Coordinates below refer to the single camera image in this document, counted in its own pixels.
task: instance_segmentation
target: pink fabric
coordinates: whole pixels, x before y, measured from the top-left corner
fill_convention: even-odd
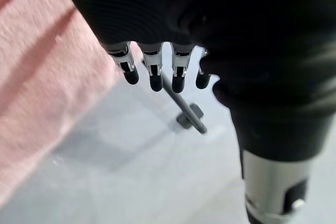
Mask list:
[[[0,0],[0,68],[1,206],[122,73],[71,0]]]

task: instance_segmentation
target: metal rod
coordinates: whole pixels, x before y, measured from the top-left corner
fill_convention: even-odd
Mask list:
[[[189,107],[189,104],[182,98],[180,94],[177,94],[173,91],[172,85],[168,77],[161,72],[163,79],[163,89],[168,93],[168,95],[174,100],[177,106],[180,107],[182,113],[189,119],[191,124],[202,134],[207,132],[207,128],[202,123],[202,121],[197,117],[194,111]]]

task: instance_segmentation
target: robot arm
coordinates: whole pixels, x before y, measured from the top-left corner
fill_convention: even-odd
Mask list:
[[[286,223],[305,203],[336,110],[335,0],[73,2],[116,63],[126,60],[126,72],[134,72],[132,60],[114,55],[115,45],[130,40],[144,50],[151,76],[159,76],[161,56],[145,45],[206,48],[200,75],[203,83],[220,77],[213,91],[231,111],[251,224]],[[192,47],[184,49],[173,50],[175,78],[187,70]]]

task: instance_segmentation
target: gray floor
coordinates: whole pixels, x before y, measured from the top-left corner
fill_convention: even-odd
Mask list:
[[[194,84],[200,53],[182,95],[205,113],[206,135],[181,129],[178,107],[152,93],[139,66],[140,83],[121,82],[91,110],[0,211],[0,223],[247,224],[228,110]],[[169,58],[164,71],[171,76]],[[293,224],[336,223],[335,138],[336,127]]]

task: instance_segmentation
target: robotic hand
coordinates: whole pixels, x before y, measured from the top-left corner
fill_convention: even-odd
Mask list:
[[[314,158],[336,110],[336,0],[73,0],[134,84],[128,49],[144,52],[151,87],[162,87],[161,44],[173,46],[180,92],[192,45],[236,128],[252,224],[282,224],[305,203]]]

